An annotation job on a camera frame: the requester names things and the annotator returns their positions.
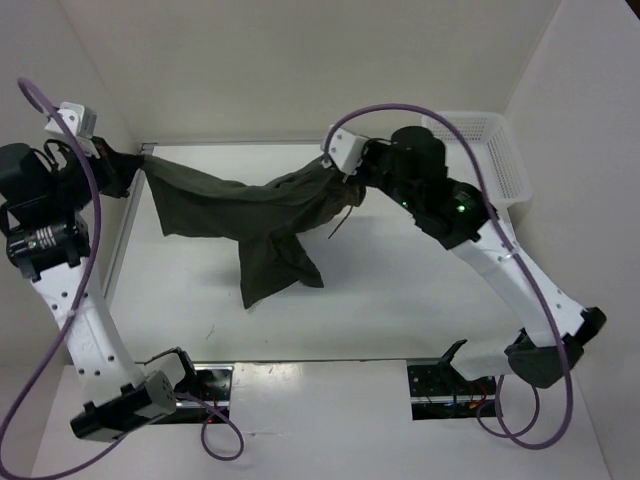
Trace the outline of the dark olive green shorts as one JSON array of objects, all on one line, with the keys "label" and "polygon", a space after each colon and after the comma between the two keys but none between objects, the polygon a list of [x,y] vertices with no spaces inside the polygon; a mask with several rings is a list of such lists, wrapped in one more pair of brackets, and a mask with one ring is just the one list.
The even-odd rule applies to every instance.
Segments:
[{"label": "dark olive green shorts", "polygon": [[360,206],[363,186],[314,159],[264,185],[225,180],[159,157],[142,170],[164,235],[236,242],[245,308],[295,283],[324,285],[299,236]]}]

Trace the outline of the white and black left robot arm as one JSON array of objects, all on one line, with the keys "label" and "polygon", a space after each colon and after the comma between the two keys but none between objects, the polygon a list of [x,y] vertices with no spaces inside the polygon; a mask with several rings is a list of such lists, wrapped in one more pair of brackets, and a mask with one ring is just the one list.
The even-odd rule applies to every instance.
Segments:
[{"label": "white and black left robot arm", "polygon": [[100,194],[125,197],[120,173],[106,152],[81,162],[60,147],[64,167],[42,161],[24,143],[1,149],[1,231],[9,261],[43,298],[83,388],[83,409],[70,421],[82,440],[115,442],[176,411],[200,385],[186,353],[170,349],[145,372],[124,346],[89,264],[96,252],[80,215]]}]

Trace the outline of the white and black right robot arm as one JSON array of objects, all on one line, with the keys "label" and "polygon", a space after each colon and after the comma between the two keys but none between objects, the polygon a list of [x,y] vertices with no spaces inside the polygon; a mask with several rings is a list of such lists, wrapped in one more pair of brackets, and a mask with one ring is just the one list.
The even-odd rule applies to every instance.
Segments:
[{"label": "white and black right robot arm", "polygon": [[575,366],[585,345],[607,321],[597,307],[564,294],[514,240],[481,191],[448,174],[445,144],[423,127],[404,127],[390,140],[344,135],[340,168],[350,181],[375,188],[405,208],[415,225],[473,268],[522,323],[514,340],[491,353],[450,352],[438,370],[440,385],[460,393],[473,379],[515,374],[547,389],[562,376],[559,354]]}]

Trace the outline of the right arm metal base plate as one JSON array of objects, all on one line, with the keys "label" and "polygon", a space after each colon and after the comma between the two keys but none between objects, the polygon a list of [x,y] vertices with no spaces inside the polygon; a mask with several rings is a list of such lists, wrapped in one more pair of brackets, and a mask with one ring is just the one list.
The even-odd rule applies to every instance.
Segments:
[{"label": "right arm metal base plate", "polygon": [[496,378],[467,381],[437,363],[407,365],[410,404],[414,421],[495,417]]}]

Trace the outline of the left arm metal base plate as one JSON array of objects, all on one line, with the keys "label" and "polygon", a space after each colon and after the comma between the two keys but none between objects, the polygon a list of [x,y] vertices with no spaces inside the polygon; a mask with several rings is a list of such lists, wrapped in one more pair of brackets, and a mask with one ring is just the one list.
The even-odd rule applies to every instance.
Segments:
[{"label": "left arm metal base plate", "polygon": [[[231,364],[196,363],[197,380],[189,389],[191,395],[218,407],[229,415],[231,387],[234,367]],[[210,413],[193,401],[179,401],[176,411],[155,422],[156,425],[195,425],[207,421],[208,424],[221,423],[217,417],[209,419]]]}]

